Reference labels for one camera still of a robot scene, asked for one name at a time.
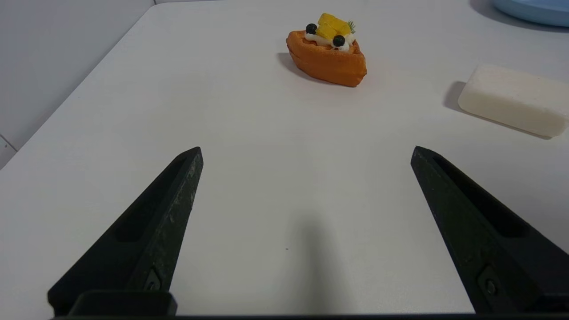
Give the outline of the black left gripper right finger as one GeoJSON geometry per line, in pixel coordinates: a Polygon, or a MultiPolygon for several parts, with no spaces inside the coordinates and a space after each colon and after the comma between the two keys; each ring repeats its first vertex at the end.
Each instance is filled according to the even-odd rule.
{"type": "Polygon", "coordinates": [[[440,154],[417,146],[410,164],[477,313],[568,313],[563,249],[440,154]]]}

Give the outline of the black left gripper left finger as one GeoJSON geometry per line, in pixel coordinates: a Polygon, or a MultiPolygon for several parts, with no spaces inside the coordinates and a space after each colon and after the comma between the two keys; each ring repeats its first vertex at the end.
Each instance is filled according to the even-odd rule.
{"type": "Polygon", "coordinates": [[[203,169],[179,154],[49,289],[56,317],[166,317],[169,292],[203,169]]]}

